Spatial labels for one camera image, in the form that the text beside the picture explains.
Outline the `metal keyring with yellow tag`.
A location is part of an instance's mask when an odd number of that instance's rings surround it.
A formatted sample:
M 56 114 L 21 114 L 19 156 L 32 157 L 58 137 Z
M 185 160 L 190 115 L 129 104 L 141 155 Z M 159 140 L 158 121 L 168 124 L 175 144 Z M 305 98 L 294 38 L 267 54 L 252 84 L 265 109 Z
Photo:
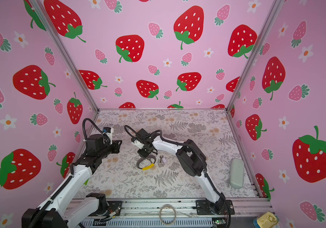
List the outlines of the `metal keyring with yellow tag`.
M 140 158 L 137 163 L 136 167 L 140 170 L 146 171 L 154 167 L 157 158 L 154 155 L 149 155 L 146 158 Z

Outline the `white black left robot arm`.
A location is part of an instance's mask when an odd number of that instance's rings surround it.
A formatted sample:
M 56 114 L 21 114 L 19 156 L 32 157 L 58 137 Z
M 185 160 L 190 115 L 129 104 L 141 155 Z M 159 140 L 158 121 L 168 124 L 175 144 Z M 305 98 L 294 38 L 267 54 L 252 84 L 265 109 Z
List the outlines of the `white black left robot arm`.
M 91 214 L 101 215 L 103 221 L 117 214 L 102 193 L 90 193 L 68 210 L 75 194 L 91 178 L 98 166 L 110 154 L 120 152 L 121 140 L 105 140 L 103 135 L 92 135 L 81 157 L 70 165 L 70 174 L 59 187 L 37 208 L 28 209 L 21 218 L 23 228 L 75 228 Z

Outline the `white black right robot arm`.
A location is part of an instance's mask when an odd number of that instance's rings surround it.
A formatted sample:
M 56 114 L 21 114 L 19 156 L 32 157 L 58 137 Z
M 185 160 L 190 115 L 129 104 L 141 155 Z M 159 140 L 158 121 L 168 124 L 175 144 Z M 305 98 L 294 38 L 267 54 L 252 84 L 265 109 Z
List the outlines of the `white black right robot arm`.
M 209 204 L 209 208 L 205 211 L 218 215 L 227 213 L 231 216 L 231 206 L 228 200 L 223 193 L 217 190 L 209 176 L 206 156 L 192 140 L 174 141 L 163 137 L 161 130 L 148 133 L 141 129 L 130 136 L 132 144 L 138 148 L 138 154 L 141 157 L 136 163 L 138 169 L 151 169 L 157 162 L 158 151 L 175 155 L 183 170 L 189 176 L 195 177 L 204 190 L 205 199 Z

